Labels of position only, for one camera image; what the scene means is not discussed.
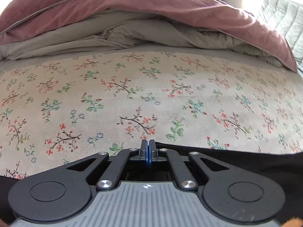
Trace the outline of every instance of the flower pattern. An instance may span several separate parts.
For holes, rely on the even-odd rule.
[[[22,179],[141,139],[210,149],[303,149],[302,78],[202,55],[102,53],[0,76],[0,175]]]

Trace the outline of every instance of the gray blanket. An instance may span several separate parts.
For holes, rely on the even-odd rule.
[[[192,27],[156,14],[117,10],[104,11],[29,40],[1,45],[0,60],[123,49],[145,42],[173,47],[231,49],[276,67],[282,66],[268,53],[222,32]]]

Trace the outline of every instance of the black fabric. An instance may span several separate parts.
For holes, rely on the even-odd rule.
[[[9,207],[8,194],[10,188],[18,181],[15,178],[0,176],[0,219],[6,223],[15,220],[14,214]]]
[[[277,220],[283,223],[291,217],[303,218],[303,153],[271,155],[183,147],[158,142],[156,142],[156,146],[157,148],[174,149],[180,155],[185,156],[191,151],[201,152],[231,165],[268,177],[280,184],[286,195],[285,205],[277,216]],[[14,220],[8,204],[8,192],[17,181],[17,179],[0,176],[0,219],[7,223]]]

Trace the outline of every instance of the silver screw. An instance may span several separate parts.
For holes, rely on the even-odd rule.
[[[181,186],[186,189],[192,189],[196,186],[196,183],[194,181],[187,180],[187,181],[183,181],[181,183]]]
[[[109,181],[109,180],[101,180],[101,181],[98,182],[98,186],[100,188],[106,189],[106,188],[109,188],[109,187],[113,186],[113,182]]]

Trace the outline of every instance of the gray ridged plate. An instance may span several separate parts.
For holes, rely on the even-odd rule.
[[[71,219],[54,224],[34,224],[17,220],[12,226],[241,227],[212,215],[195,193],[181,191],[172,182],[121,182],[115,190],[99,192],[84,212]],[[255,226],[278,227],[279,225],[275,221],[270,221]]]

